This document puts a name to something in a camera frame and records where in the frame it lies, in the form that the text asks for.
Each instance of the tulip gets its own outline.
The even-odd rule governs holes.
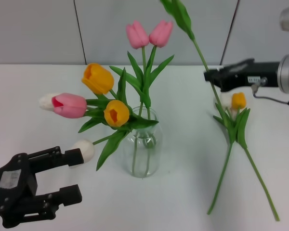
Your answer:
[[[237,109],[243,109],[246,107],[246,99],[244,93],[235,93],[232,96],[232,108],[237,110]]]
[[[83,163],[89,162],[94,157],[94,145],[89,140],[77,141],[70,149],[79,148],[83,157]]]
[[[130,118],[128,107],[120,100],[112,100],[104,110],[106,122],[111,127],[121,127]]]
[[[152,33],[149,36],[150,42],[154,46],[164,47],[168,43],[171,31],[173,28],[173,23],[162,20],[160,23],[154,28]]]
[[[83,117],[87,110],[85,98],[69,93],[47,94],[39,100],[39,106],[65,118]]]
[[[126,34],[134,49],[145,47],[149,44],[148,35],[142,25],[137,21],[134,21],[132,25],[128,24],[126,26]]]
[[[83,73],[82,82],[94,94],[107,94],[114,86],[114,78],[99,64],[89,64]]]

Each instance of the pink tulip bud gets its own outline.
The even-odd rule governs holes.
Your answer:
[[[152,33],[149,36],[150,42],[158,47],[164,47],[168,43],[171,31],[173,28],[173,23],[162,20],[154,28]]]
[[[148,35],[142,25],[137,21],[134,21],[132,25],[128,24],[126,26],[126,34],[134,49],[145,47],[149,44]]]
[[[51,99],[53,111],[65,118],[80,118],[83,117],[87,110],[87,102],[85,98],[79,95],[62,93],[54,96]]]

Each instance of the green stem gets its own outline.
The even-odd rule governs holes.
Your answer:
[[[220,191],[220,187],[221,187],[221,184],[222,184],[222,181],[223,181],[223,176],[225,174],[225,171],[226,171],[226,168],[227,168],[227,164],[228,164],[228,161],[229,161],[229,157],[230,157],[230,153],[231,153],[231,149],[232,149],[232,145],[233,143],[230,144],[229,146],[229,150],[228,150],[228,153],[227,153],[227,157],[226,157],[226,161],[225,161],[225,164],[223,166],[223,170],[222,170],[222,173],[221,173],[221,176],[220,176],[220,180],[218,181],[218,184],[217,184],[217,188],[216,188],[216,191],[215,191],[215,195],[214,195],[214,198],[213,198],[213,201],[212,201],[212,204],[207,212],[208,215],[211,214],[213,208],[214,208],[214,205],[215,205],[215,202],[216,202],[216,199],[217,199],[217,196],[218,196],[218,193]]]
[[[100,140],[98,140],[98,141],[95,141],[95,142],[93,142],[93,145],[97,145],[98,143],[101,143],[101,142],[103,142],[103,141],[106,141],[106,140],[110,139],[112,136],[113,136],[113,134],[110,135],[110,136],[106,136],[106,137],[104,137],[104,138],[102,138],[102,139],[100,139]]]
[[[143,52],[143,65],[144,65],[144,75],[145,75],[145,70],[146,70],[146,62],[145,62],[145,48],[142,47],[141,51]]]
[[[141,113],[143,111],[143,105],[144,103],[141,102],[140,104],[140,108],[139,108],[139,116],[141,116]],[[135,143],[134,143],[134,153],[133,153],[133,163],[132,163],[132,166],[131,166],[131,174],[133,176],[135,176],[135,164],[136,164],[136,154],[137,154],[137,142],[138,142],[138,132],[136,132],[136,138],[135,138]]]
[[[252,168],[254,169],[254,171],[255,171],[255,173],[256,173],[256,175],[257,175],[257,177],[258,177],[258,180],[260,181],[261,186],[263,187],[263,190],[264,190],[264,192],[265,192],[265,195],[266,195],[266,197],[267,197],[267,199],[268,199],[268,201],[269,201],[271,210],[272,210],[272,212],[273,212],[275,221],[280,221],[280,220],[279,220],[279,216],[278,216],[278,214],[277,214],[277,211],[276,211],[276,209],[275,209],[275,207],[274,207],[273,201],[272,201],[272,199],[271,199],[271,196],[270,196],[270,194],[269,194],[269,191],[268,191],[268,189],[266,188],[266,186],[265,186],[265,184],[264,184],[264,181],[262,180],[262,178],[261,178],[261,176],[260,176],[260,173],[258,172],[258,170],[257,170],[257,168],[256,168],[256,165],[255,165],[254,161],[252,160],[252,157],[251,157],[248,149],[247,149],[247,148],[244,148],[244,151],[245,151],[245,153],[246,153],[246,155],[247,155],[247,157],[248,157],[248,159],[249,159],[249,161],[250,161],[250,163],[251,163]]]
[[[205,61],[205,59],[204,59],[204,57],[203,57],[203,54],[202,54],[202,52],[201,52],[201,50],[200,50],[200,48],[199,48],[199,46],[198,46],[198,44],[197,44],[197,42],[196,42],[196,39],[193,39],[192,41],[193,41],[194,46],[196,47],[196,50],[197,50],[197,52],[198,52],[198,54],[199,54],[199,56],[200,56],[200,59],[201,59],[203,65],[204,65],[204,68],[206,69],[206,71],[209,71],[207,62]],[[213,90],[213,92],[214,92],[215,98],[216,98],[216,100],[217,100],[217,103],[218,103],[220,106],[222,106],[221,101],[220,101],[220,98],[219,98],[218,95],[217,95],[217,92],[216,92],[216,89],[215,89],[214,84],[213,84],[211,81],[210,81],[210,84],[211,84],[212,90]],[[226,120],[226,117],[225,117],[225,112],[222,113],[221,117],[222,117],[222,119],[223,119],[223,121],[224,121],[224,123],[225,123],[225,127],[228,128],[228,123],[227,123],[227,120]]]
[[[113,97],[115,97],[116,100],[118,99],[118,96],[115,94],[114,90],[111,89],[109,92],[113,95]]]

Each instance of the gray wall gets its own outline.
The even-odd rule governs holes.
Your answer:
[[[85,64],[73,0],[0,0],[0,64]]]
[[[205,58],[219,64],[237,0],[182,1]],[[278,61],[289,53],[289,32],[279,28],[279,14],[288,6],[289,0],[240,0],[223,64],[249,57]],[[0,0],[0,64],[85,64],[85,56],[87,62],[128,64],[127,50],[141,62],[125,33],[134,19],[148,33],[161,19],[173,20],[159,0]],[[172,64],[201,64],[177,26],[156,63],[172,54]]]

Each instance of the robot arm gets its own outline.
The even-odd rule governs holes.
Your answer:
[[[15,155],[7,165],[0,168],[0,216],[3,226],[12,228],[24,222],[54,219],[60,204],[68,206],[80,203],[82,196],[78,185],[61,188],[58,192],[35,195],[38,187],[36,173],[63,165],[79,164],[83,164],[80,149],[62,154],[60,147],[54,147],[33,154]]]

